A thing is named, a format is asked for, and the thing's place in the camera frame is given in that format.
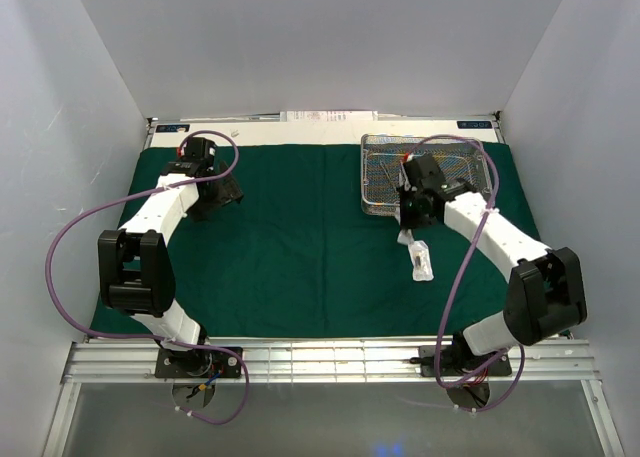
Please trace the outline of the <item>plastic packet printed label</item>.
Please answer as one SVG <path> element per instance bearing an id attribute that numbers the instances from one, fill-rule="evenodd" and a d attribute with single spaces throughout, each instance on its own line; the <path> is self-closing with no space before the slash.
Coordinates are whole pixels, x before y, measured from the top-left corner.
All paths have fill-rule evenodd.
<path id="1" fill-rule="evenodd" d="M 412 231 L 410 229 L 401 229 L 397 237 L 397 242 L 404 246 L 411 245 L 414 242 Z"/>

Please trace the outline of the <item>metal mesh instrument tray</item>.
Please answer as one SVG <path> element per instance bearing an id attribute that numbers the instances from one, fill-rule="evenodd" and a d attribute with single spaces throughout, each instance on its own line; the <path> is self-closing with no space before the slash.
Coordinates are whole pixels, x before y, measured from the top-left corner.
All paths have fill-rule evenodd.
<path id="1" fill-rule="evenodd" d="M 473 138 L 440 136 L 423 142 L 419 136 L 365 134 L 361 138 L 361 206 L 368 215 L 392 216 L 399 207 L 396 188 L 401 183 L 405 155 L 432 155 L 448 180 L 464 179 L 484 197 L 492 192 L 490 170 Z"/>

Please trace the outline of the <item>plastic packet black yellow part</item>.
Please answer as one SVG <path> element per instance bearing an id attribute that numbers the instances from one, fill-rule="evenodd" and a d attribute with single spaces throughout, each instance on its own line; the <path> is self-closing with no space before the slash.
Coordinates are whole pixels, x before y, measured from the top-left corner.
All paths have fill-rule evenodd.
<path id="1" fill-rule="evenodd" d="M 413 240 L 408 245 L 412 263 L 412 278 L 416 282 L 429 282 L 434 279 L 430 251 L 422 240 Z"/>

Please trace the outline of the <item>green surgical cloth wrap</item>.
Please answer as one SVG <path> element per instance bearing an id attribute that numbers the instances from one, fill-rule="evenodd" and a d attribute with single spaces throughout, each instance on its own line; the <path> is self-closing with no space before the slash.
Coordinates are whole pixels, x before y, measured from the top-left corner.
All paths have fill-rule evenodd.
<path id="1" fill-rule="evenodd" d="M 356 145 L 222 149 L 244 197 L 168 244 L 176 298 L 212 337 L 361 338 L 455 332 L 500 310 L 507 284 L 443 225 L 419 229 L 434 279 L 412 278 L 390 217 L 362 210 Z"/>

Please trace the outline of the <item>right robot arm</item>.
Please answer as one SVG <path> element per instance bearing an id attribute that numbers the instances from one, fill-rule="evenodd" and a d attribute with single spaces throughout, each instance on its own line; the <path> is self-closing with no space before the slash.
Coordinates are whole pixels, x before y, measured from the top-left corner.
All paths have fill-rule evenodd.
<path id="1" fill-rule="evenodd" d="M 441 223 L 465 237 L 507 283 L 503 310 L 454 334 L 423 362 L 433 371 L 474 374 L 502 350 L 531 346 L 583 323 L 588 315 L 581 264 L 567 247 L 553 249 L 503 217 L 468 181 L 446 179 L 429 154 L 407 156 L 398 187 L 400 224 Z"/>

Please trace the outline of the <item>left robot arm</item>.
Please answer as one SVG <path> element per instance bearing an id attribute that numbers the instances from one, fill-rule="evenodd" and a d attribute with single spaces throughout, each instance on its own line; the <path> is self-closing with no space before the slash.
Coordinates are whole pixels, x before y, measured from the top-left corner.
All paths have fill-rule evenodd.
<path id="1" fill-rule="evenodd" d="M 197 131 L 187 136 L 177 159 L 163 168 L 157 192 L 119 229 L 103 231 L 97 242 L 103 304 L 158 336 L 166 363 L 193 377 L 211 372 L 213 353 L 203 346 L 203 325 L 176 300 L 168 243 L 184 218 L 204 220 L 243 198 L 231 167 L 216 161 L 211 138 L 220 135 Z"/>

